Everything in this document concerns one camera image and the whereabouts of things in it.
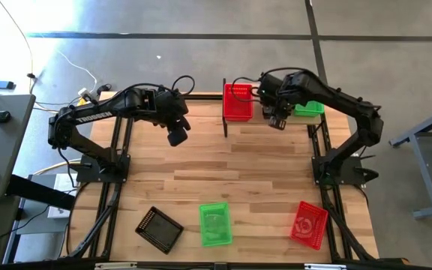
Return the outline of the white box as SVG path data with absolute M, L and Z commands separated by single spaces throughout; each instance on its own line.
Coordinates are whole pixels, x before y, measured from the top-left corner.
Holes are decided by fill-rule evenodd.
M 53 188 L 58 191 L 62 191 L 68 195 L 71 195 L 73 197 L 77 194 L 77 188 L 73 187 L 73 184 L 68 174 L 56 174 Z M 68 218 L 69 215 L 70 215 L 69 210 L 50 206 L 47 217 L 50 219 L 61 219 L 61 218 Z

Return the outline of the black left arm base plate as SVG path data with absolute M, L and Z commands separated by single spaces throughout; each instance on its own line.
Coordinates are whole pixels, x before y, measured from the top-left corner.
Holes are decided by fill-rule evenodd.
M 78 182 L 123 183 L 128 179 L 130 162 L 131 156 L 127 154 L 118 155 L 114 162 L 97 160 L 84 154 L 80 163 L 70 168 L 77 172 Z

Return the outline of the black aluminium extrusion frame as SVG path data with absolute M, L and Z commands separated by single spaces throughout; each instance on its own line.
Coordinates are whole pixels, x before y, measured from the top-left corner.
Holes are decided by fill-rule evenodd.
M 30 262 L 28 269 L 92 269 L 96 263 L 133 262 L 138 268 L 228 267 L 303 269 L 305 263 L 337 263 L 347 270 L 407 270 L 402 262 L 371 256 L 362 240 L 371 231 L 359 216 L 365 201 L 352 188 L 336 188 L 335 197 L 314 183 L 312 157 L 331 150 L 326 126 L 292 126 L 285 134 L 264 124 L 240 126 L 232 136 L 222 131 L 220 95 L 184 97 L 191 129 L 172 147 L 167 129 L 147 121 L 105 118 L 76 126 L 79 134 L 102 148 L 130 155 L 123 183 L 86 182 L 71 208 L 70 239 L 77 246 L 54 261 Z M 321 248 L 290 238 L 298 205 L 305 201 L 328 211 Z M 232 244 L 203 247 L 203 204 L 229 204 Z M 154 206 L 184 227 L 168 254 L 135 233 Z

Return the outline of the black desk beam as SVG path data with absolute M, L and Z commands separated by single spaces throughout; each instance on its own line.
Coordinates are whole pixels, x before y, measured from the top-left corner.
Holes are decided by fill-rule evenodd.
M 6 196 L 18 196 L 39 203 L 46 203 L 60 209 L 71 210 L 75 196 L 33 182 L 18 175 L 12 175 L 4 193 Z

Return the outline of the red slotted plastic basket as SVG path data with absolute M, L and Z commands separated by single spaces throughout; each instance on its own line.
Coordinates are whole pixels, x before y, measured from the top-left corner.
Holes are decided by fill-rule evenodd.
M 223 92 L 223 116 L 229 122 L 249 122 L 253 118 L 252 85 L 227 83 Z

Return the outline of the grey lower panel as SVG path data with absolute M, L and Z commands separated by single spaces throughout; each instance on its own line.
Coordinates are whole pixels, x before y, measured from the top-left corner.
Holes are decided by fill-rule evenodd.
M 52 175 L 33 175 L 33 182 L 53 188 L 56 174 Z M 19 203 L 21 212 L 19 223 L 17 225 L 18 235 L 39 234 L 39 233 L 62 233 L 68 224 L 69 217 L 61 219 L 50 219 L 47 217 L 47 205 L 42 202 L 21 199 Z

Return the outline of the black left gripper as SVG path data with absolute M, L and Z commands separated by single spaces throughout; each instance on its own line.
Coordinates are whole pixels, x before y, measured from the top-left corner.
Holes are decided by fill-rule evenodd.
M 161 92 L 156 95 L 157 123 L 161 125 L 171 125 L 181 119 L 181 124 L 186 131 L 191 129 L 191 125 L 184 117 L 188 113 L 185 99 L 179 93 L 169 91 Z

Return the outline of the silver metal bracket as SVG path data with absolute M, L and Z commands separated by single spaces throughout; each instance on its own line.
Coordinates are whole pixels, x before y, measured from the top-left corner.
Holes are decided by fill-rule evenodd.
M 134 270 L 138 269 L 136 262 L 101 262 L 96 263 L 94 270 Z
M 304 270 L 347 270 L 345 265 L 305 263 Z

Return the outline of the red basket with white print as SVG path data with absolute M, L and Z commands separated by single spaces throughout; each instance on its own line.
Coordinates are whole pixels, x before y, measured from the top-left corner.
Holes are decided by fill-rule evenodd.
M 289 237 L 318 251 L 321 248 L 329 213 L 324 208 L 301 201 Z

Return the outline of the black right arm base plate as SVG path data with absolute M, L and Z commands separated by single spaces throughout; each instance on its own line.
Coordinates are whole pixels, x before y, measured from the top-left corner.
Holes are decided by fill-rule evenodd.
M 312 157 L 314 183 L 316 185 L 365 185 L 368 174 L 362 171 L 362 165 L 358 157 L 349 157 L 343 163 L 339 171 L 330 172 L 324 170 L 320 164 L 321 157 Z

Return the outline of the green slotted plastic basket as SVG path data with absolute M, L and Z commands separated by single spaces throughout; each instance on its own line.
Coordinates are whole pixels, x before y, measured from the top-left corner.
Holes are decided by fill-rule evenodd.
M 295 109 L 295 116 L 316 117 L 324 113 L 324 109 Z
M 200 205 L 199 223 L 203 247 L 233 243 L 230 209 L 227 202 Z
M 321 114 L 324 113 L 324 105 L 317 101 L 308 101 L 306 105 L 297 104 L 295 106 L 296 113 L 306 114 Z

